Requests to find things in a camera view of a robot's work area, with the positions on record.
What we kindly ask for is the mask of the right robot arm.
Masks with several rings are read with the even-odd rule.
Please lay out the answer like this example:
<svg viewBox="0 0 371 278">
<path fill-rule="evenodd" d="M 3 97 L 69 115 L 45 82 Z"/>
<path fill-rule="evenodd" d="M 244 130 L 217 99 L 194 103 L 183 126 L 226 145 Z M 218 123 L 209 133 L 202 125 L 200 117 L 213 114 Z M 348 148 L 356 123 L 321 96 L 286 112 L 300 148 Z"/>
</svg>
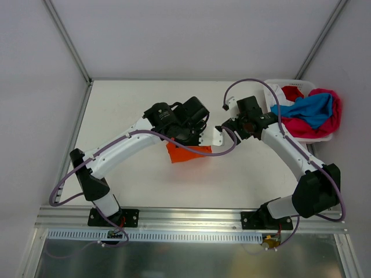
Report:
<svg viewBox="0 0 371 278">
<path fill-rule="evenodd" d="M 310 218 L 340 204 L 340 169 L 311 155 L 287 131 L 273 112 L 264 113 L 256 97 L 229 98 L 223 105 L 231 117 L 222 125 L 238 135 L 238 142 L 254 137 L 269 146 L 297 180 L 294 192 L 262 204 L 243 217 L 243 228 L 291 230 L 292 216 Z"/>
</svg>

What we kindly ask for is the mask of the orange t shirt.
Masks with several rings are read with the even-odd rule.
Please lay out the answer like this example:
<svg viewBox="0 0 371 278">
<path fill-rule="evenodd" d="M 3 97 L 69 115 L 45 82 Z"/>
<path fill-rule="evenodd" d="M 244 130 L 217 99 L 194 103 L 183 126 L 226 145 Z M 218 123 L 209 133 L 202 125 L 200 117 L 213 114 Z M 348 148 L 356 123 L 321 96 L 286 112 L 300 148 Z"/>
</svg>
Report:
<svg viewBox="0 0 371 278">
<path fill-rule="evenodd" d="M 202 152 L 202 153 L 212 153 L 212 147 L 211 146 L 201 146 L 201 147 L 192 147 L 191 149 Z M 189 160 L 198 159 L 198 158 L 204 158 L 205 155 L 190 152 L 184 148 L 179 148 L 178 146 L 167 143 L 166 149 L 168 150 L 168 154 L 170 157 L 170 161 L 172 163 L 181 163 L 181 162 L 187 162 Z"/>
</svg>

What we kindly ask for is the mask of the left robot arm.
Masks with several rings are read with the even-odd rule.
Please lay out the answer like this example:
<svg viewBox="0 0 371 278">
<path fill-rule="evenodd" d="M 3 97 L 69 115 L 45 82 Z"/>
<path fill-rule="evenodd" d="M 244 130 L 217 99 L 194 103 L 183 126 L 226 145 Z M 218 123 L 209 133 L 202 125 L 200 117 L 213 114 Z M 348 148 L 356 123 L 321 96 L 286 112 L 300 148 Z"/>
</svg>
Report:
<svg viewBox="0 0 371 278">
<path fill-rule="evenodd" d="M 70 152 L 76 177 L 85 199 L 101 211 L 109 226 L 121 223 L 122 210 L 105 179 L 106 174 L 138 151 L 161 142 L 161 137 L 185 146 L 199 146 L 209 111 L 196 97 L 184 103 L 156 103 L 130 128 L 90 151 L 78 148 Z"/>
</svg>

